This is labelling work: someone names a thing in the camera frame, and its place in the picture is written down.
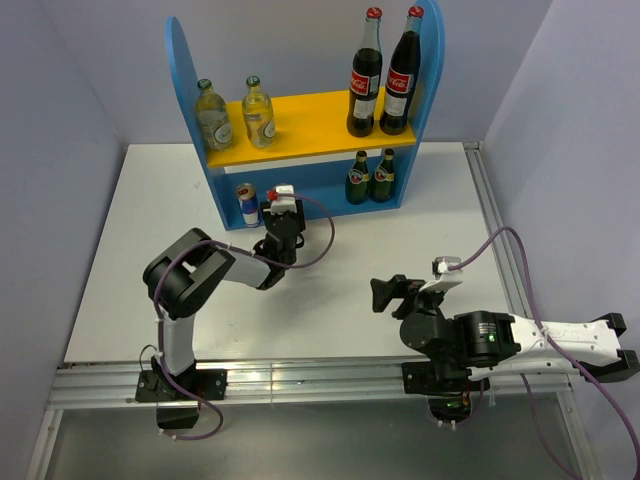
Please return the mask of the Red Bull can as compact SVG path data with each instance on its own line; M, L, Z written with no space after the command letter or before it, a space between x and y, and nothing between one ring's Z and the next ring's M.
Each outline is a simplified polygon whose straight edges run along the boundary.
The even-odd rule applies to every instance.
M260 222L260 217L255 187L250 183L240 184L236 188L236 197L244 224L248 227L257 226Z

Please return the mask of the clear water bottle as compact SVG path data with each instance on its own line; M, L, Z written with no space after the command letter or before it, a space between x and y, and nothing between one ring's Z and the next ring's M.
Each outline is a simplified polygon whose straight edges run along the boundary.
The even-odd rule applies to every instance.
M232 125L224 99L214 91L209 79L197 82L199 97L196 117L207 147L212 151L224 151L232 145Z
M246 86L242 113L247 136L254 147L267 148L274 143L276 134L271 97L262 89L258 76L249 76Z

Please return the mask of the clear water bottle front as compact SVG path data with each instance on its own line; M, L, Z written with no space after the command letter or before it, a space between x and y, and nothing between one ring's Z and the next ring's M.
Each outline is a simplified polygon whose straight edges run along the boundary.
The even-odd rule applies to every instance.
M199 97L196 117L207 147L212 151L224 151L232 145L232 125L224 99L214 91L209 79L197 82Z

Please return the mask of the tall Coca-Cola bottle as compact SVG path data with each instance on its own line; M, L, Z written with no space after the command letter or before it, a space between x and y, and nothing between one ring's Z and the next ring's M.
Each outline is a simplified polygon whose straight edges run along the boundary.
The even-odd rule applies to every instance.
M379 121L381 130L387 135L403 133L408 124L408 112L421 65L420 28L423 16L422 6L409 8L404 32L391 58Z

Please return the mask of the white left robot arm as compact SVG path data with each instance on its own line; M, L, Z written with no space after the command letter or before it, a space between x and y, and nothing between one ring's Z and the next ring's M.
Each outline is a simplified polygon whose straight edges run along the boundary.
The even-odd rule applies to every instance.
M157 359L141 372L135 400L140 403L186 400L191 393L206 400L224 398L227 371L199 370L193 349L195 314L226 280L268 290L297 261L304 245L302 201L278 198L260 204L265 238L248 255L219 247L193 228L154 259L143 273L149 298L163 313L160 352L168 357L162 371Z

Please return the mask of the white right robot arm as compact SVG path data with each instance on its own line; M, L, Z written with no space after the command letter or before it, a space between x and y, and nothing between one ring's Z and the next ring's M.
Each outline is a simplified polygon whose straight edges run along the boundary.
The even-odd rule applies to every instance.
M626 330L621 315L542 326L486 310L448 318L440 306L445 294L461 282L459 271L437 274L430 281L395 275L370 282L373 311L381 313L392 300L400 300L392 314L400 323L400 339L425 357L402 364L406 393L478 391L500 377L520 374L591 374L601 383L614 383L638 373L636 352L619 343Z

